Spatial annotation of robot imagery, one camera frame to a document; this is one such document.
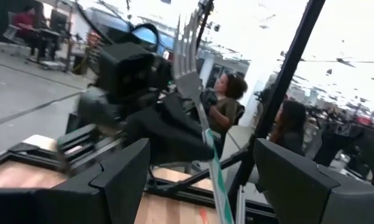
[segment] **concrete floor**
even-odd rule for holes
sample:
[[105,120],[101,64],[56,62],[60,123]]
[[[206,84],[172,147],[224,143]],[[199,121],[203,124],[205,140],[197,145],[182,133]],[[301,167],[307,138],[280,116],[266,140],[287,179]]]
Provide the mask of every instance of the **concrete floor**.
[[61,136],[88,79],[25,64],[26,49],[20,57],[1,49],[0,45],[0,152],[33,134]]

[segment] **person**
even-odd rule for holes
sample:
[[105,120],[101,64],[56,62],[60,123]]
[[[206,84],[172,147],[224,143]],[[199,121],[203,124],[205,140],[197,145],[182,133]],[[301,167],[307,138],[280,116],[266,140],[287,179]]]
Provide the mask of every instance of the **person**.
[[35,9],[32,6],[25,6],[24,10],[14,16],[12,24],[21,28],[17,31],[17,37],[23,39],[30,47],[30,57],[35,55],[35,49],[39,48],[39,58],[45,57],[47,42],[40,40],[39,34],[34,30]]
[[225,138],[227,131],[233,126],[239,100],[248,89],[248,84],[239,75],[222,75],[215,86],[217,104],[209,109],[208,122],[210,128]]
[[285,101],[275,117],[276,127],[270,141],[304,156],[302,145],[306,107],[296,101]]

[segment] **red shirt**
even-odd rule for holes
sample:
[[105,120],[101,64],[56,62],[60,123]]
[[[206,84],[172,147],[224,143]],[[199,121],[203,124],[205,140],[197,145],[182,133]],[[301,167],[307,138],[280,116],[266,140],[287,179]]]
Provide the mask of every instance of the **red shirt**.
[[[21,12],[14,16],[14,18],[12,19],[12,24],[17,27],[20,27],[19,24],[33,26],[33,20],[34,20],[33,15],[28,14],[27,12]],[[29,32],[29,30],[21,28],[21,30],[18,31],[19,34],[24,34],[26,32]]]

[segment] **olive green shirt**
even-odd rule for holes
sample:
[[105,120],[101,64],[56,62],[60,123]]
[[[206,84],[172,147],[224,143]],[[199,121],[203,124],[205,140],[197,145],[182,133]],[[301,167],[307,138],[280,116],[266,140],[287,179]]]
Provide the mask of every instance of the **olive green shirt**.
[[[238,109],[238,102],[232,98],[226,97],[217,102],[216,109],[222,115],[226,116],[230,120],[231,124],[233,124],[235,121],[236,111]],[[208,122],[210,129],[218,134],[221,134],[222,136],[225,136],[229,130],[229,128],[221,126],[217,120],[211,116],[208,117]]]

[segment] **wooden surface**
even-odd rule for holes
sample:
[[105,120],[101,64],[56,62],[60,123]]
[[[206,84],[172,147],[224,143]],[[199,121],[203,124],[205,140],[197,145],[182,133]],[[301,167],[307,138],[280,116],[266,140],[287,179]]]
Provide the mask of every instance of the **wooden surface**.
[[[46,150],[55,150],[55,141],[44,136],[34,135],[24,141]],[[158,178],[174,182],[190,177],[165,168],[153,171]],[[53,187],[65,179],[57,172],[33,167],[18,162],[6,162],[0,166],[1,187]],[[194,184],[206,190],[212,190],[210,180],[201,180]],[[184,203],[155,195],[144,194],[141,199],[135,224],[217,224],[216,211],[191,203]]]

